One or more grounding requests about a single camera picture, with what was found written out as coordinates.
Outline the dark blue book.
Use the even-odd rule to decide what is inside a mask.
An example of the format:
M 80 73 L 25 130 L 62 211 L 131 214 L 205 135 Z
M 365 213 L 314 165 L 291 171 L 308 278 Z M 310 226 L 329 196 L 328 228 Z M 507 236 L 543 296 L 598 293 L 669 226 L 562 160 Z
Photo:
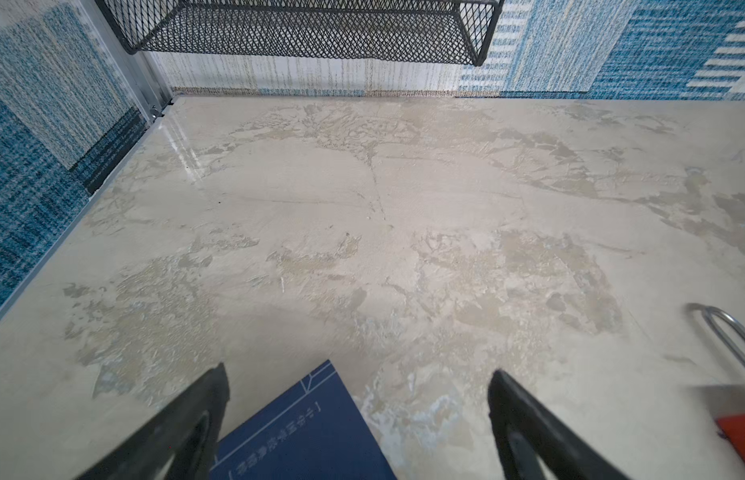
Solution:
M 394 479 L 332 362 L 218 442 L 210 479 Z

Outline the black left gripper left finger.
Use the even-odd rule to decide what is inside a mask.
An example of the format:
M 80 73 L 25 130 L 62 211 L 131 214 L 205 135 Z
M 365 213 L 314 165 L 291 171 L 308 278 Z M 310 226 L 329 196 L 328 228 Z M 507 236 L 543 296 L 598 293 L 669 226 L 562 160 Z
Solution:
M 80 479 L 206 479 L 230 400 L 224 364 L 184 392 Z

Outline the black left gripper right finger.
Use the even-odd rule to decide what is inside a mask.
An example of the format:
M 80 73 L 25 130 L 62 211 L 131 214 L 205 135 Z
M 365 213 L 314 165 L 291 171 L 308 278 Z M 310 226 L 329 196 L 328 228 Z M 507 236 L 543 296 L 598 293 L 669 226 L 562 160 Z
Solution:
M 543 466 L 558 479 L 625 479 L 508 372 L 489 384 L 492 430 L 507 479 L 544 479 Z

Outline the black mesh shelf rack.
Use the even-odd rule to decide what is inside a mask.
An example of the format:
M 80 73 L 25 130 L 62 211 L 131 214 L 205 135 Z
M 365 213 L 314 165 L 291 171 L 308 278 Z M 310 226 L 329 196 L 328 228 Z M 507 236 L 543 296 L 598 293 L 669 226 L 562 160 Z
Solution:
M 124 50 L 479 67 L 500 1 L 100 1 Z

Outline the red padlock with label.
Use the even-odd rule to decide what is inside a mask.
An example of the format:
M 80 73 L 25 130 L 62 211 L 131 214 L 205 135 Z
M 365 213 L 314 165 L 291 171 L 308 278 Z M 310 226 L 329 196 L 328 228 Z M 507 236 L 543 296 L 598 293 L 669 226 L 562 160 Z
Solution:
M 717 434 L 745 466 L 745 324 L 722 308 L 689 303 L 685 313 L 702 346 L 724 378 L 694 392 L 712 417 Z

